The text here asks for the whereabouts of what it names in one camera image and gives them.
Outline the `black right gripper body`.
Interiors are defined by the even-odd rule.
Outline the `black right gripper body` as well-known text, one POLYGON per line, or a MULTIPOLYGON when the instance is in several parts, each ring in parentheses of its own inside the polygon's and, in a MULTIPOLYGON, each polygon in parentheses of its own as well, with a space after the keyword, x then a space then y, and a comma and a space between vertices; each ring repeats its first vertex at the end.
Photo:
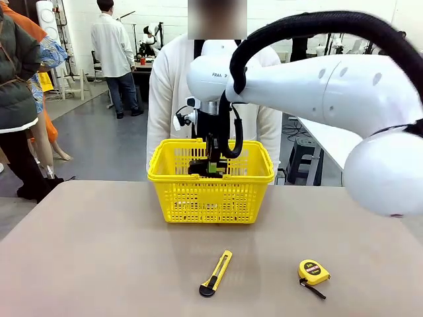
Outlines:
POLYGON ((223 145, 228 144, 230 138, 230 111, 218 115, 210 115, 197 111, 196 124, 192 124, 190 136, 192 139, 202 139, 207 145, 212 144, 217 139, 217 144, 223 141, 223 145))

